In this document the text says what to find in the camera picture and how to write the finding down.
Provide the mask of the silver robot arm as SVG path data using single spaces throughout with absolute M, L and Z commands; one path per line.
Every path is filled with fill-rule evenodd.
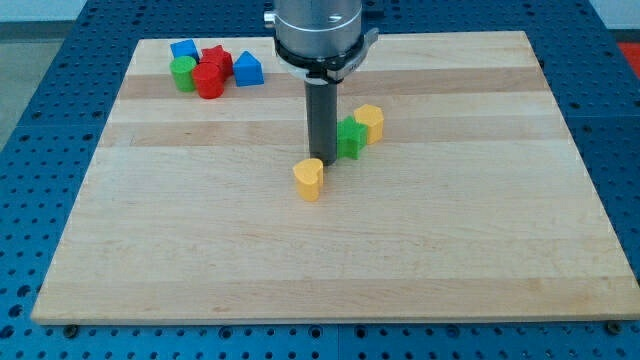
M 278 61 L 313 85 L 338 84 L 365 61 L 379 30 L 365 31 L 359 0 L 274 0 L 264 12 Z

